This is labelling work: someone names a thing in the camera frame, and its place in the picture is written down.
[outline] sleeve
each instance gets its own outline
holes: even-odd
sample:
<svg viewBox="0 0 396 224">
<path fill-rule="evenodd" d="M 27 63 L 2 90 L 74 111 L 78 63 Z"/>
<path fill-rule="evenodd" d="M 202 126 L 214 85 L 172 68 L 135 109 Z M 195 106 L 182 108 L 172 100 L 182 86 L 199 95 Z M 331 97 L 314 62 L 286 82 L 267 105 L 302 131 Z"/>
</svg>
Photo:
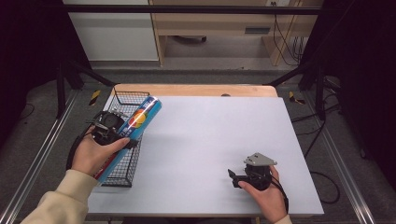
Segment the sleeve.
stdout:
<svg viewBox="0 0 396 224">
<path fill-rule="evenodd" d="M 278 222 L 276 222 L 274 224 L 291 224 L 290 216 L 286 215 L 285 217 L 283 217 L 282 219 L 280 219 Z"/>
<path fill-rule="evenodd" d="M 88 197 L 97 181 L 75 170 L 68 170 L 55 191 L 41 198 L 38 207 L 26 217 L 28 223 L 83 223 L 88 213 Z"/>
</svg>

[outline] white tabletop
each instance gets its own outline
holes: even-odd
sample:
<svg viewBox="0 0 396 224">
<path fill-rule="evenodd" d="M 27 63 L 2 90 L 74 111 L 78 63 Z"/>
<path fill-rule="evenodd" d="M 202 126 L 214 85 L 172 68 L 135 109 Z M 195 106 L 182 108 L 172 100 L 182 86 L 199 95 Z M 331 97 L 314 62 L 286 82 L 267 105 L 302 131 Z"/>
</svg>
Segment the white tabletop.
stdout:
<svg viewBox="0 0 396 224">
<path fill-rule="evenodd" d="M 131 188 L 97 187 L 90 214 L 253 217 L 260 209 L 233 187 L 247 156 L 277 161 L 292 216 L 323 214 L 282 98 L 162 96 L 144 132 Z"/>
</svg>

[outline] black wire basket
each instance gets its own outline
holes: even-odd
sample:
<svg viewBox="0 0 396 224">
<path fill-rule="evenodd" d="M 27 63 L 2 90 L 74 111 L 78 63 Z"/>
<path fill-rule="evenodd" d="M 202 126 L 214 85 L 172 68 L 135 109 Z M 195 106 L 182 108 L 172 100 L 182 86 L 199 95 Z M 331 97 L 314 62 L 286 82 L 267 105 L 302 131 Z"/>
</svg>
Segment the black wire basket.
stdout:
<svg viewBox="0 0 396 224">
<path fill-rule="evenodd" d="M 109 110 L 117 110 L 122 112 L 127 117 L 127 120 L 136 109 L 149 96 L 148 92 L 142 91 L 115 91 L 113 99 L 111 100 Z M 114 168 L 113 172 L 108 176 L 106 181 L 102 184 L 104 187 L 125 187 L 130 188 L 134 179 L 134 171 L 136 170 L 137 160 L 139 158 L 140 143 L 143 134 L 139 139 L 136 147 L 131 148 L 125 156 L 121 159 L 119 164 Z"/>
</svg>

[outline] wooden edge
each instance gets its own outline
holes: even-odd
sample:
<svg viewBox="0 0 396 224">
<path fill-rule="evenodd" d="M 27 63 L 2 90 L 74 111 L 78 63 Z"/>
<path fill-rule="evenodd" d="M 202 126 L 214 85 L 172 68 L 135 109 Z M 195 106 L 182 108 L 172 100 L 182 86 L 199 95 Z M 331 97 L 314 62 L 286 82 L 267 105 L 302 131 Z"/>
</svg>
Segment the wooden edge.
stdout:
<svg viewBox="0 0 396 224">
<path fill-rule="evenodd" d="M 184 85 L 184 84 L 118 84 L 115 91 L 144 91 L 154 96 L 258 96 L 277 97 L 272 86 L 258 85 Z"/>
</svg>

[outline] can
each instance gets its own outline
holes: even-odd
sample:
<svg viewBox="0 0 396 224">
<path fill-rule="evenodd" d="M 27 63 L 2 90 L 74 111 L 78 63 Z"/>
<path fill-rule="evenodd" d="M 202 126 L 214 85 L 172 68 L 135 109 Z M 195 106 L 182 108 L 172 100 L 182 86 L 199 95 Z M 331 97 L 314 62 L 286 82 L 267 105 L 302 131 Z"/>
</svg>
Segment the can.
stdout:
<svg viewBox="0 0 396 224">
<path fill-rule="evenodd" d="M 162 107 L 163 104 L 157 97 L 149 95 L 119 128 L 118 134 L 138 140 Z"/>
</svg>

